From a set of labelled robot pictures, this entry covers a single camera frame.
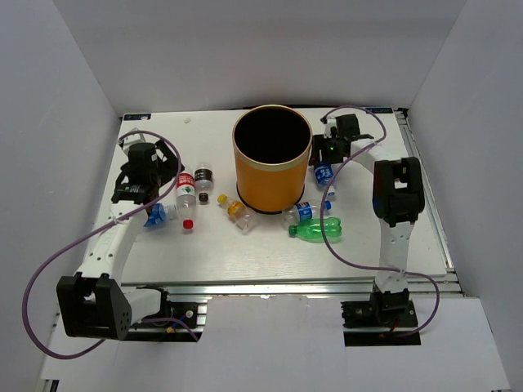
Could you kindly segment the red label clear bottle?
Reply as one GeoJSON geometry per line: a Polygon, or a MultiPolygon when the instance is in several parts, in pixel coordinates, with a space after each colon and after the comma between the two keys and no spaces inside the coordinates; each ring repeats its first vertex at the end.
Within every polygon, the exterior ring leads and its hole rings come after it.
{"type": "Polygon", "coordinates": [[[177,213],[185,230],[194,228],[196,194],[194,177],[190,171],[183,171],[176,183],[177,213]]]}

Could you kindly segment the blue pepsi label bottle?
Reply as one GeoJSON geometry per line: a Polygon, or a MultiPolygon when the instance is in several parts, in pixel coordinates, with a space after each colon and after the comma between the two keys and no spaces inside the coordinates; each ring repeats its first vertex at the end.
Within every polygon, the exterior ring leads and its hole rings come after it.
{"type": "Polygon", "coordinates": [[[312,199],[298,204],[293,204],[283,210],[282,224],[284,227],[289,225],[298,225],[303,221],[310,219],[318,219],[320,217],[320,208],[328,212],[332,208],[332,203],[329,200],[321,202],[319,199],[312,199]]]}

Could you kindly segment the green plastic bottle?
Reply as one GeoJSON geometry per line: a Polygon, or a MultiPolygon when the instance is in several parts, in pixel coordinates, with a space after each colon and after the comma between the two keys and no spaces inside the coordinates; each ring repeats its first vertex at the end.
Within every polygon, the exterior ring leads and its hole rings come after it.
{"type": "Polygon", "coordinates": [[[290,225],[288,235],[309,243],[322,243],[324,237],[329,242],[338,242],[342,237],[342,222],[337,217],[309,219],[297,225],[290,225]]]}

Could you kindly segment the yellow label clear bottle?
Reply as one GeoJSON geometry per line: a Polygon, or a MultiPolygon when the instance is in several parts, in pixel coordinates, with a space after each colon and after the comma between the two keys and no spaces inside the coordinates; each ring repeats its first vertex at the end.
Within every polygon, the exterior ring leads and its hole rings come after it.
{"type": "Polygon", "coordinates": [[[224,210],[228,219],[233,222],[243,234],[250,233],[259,223],[257,213],[241,201],[226,194],[217,197],[219,206],[224,210]]]}

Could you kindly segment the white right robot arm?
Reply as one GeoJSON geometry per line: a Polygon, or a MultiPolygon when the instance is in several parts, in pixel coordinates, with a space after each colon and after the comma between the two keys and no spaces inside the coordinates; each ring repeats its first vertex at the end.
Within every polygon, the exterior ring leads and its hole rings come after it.
{"type": "Polygon", "coordinates": [[[409,240],[418,216],[425,207],[421,163],[387,151],[379,141],[360,132],[354,114],[321,119],[324,132],[313,136],[309,165],[316,182],[325,187],[333,176],[327,167],[355,156],[355,162],[373,175],[372,207],[380,224],[378,272],[374,279],[376,297],[369,317],[386,326],[399,314],[391,299],[406,293],[409,240]]]}

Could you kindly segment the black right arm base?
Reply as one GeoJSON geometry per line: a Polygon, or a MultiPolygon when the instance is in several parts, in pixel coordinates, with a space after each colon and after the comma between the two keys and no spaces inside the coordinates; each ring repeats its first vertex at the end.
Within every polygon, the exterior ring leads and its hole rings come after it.
{"type": "Polygon", "coordinates": [[[418,318],[408,289],[382,293],[366,301],[342,303],[346,347],[415,346],[421,344],[418,318]]]}

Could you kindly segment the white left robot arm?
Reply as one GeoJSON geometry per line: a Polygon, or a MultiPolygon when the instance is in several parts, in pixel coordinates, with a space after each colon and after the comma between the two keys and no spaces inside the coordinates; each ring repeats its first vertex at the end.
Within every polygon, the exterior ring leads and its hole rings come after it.
{"type": "Polygon", "coordinates": [[[181,172],[179,158],[163,140],[123,144],[127,162],[111,197],[110,227],[96,236],[92,250],[72,276],[60,278],[56,293],[65,332],[71,337],[122,341],[147,318],[163,326],[172,305],[158,288],[121,287],[123,269],[136,236],[157,203],[160,189],[181,172]]]}

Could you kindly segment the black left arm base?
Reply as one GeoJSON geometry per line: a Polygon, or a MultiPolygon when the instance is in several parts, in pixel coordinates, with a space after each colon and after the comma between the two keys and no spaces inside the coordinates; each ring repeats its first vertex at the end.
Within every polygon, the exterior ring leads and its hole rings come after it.
{"type": "Polygon", "coordinates": [[[160,308],[131,326],[125,341],[157,343],[196,343],[203,334],[203,303],[177,301],[160,289],[160,308]]]}

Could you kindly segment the orange cylindrical bin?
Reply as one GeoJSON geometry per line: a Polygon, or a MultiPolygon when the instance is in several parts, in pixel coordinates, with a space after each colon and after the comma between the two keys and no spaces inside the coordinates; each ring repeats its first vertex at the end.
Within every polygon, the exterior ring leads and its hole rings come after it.
{"type": "Polygon", "coordinates": [[[306,118],[283,105],[263,105],[234,125],[236,189],[252,209],[277,214],[305,190],[313,133],[306,118]]]}

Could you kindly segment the black label small bottle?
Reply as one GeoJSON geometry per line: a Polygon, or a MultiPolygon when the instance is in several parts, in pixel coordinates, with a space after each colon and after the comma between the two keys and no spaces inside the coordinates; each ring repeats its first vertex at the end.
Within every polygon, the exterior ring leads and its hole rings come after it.
{"type": "Polygon", "coordinates": [[[207,204],[213,189],[213,171],[210,163],[201,162],[194,171],[194,187],[200,204],[207,204]]]}

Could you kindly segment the aluminium table frame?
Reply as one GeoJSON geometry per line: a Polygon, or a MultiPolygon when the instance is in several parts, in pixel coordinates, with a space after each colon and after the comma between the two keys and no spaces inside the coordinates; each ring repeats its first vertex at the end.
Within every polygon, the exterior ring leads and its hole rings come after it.
{"type": "MultiPolygon", "coordinates": [[[[169,112],[151,119],[123,121],[120,134],[137,127],[169,139],[192,170],[199,162],[212,165],[214,188],[208,205],[197,207],[194,228],[185,232],[181,222],[157,229],[144,229],[136,237],[123,271],[123,283],[138,285],[242,285],[320,284],[363,282],[371,288],[377,271],[344,265],[324,243],[290,238],[280,215],[259,214],[258,225],[249,233],[231,223],[217,205],[217,196],[238,198],[232,130],[246,110],[169,112]]],[[[401,112],[378,113],[387,129],[381,145],[400,157],[414,156],[413,138],[401,112]]],[[[342,237],[331,242],[336,253],[351,263],[377,266],[380,228],[371,198],[373,175],[350,161],[336,176],[336,199],[330,216],[342,221],[342,237]]],[[[407,270],[430,275],[438,282],[441,296],[460,293],[457,275],[438,221],[428,179],[422,171],[426,205],[409,240],[407,270]]]]}

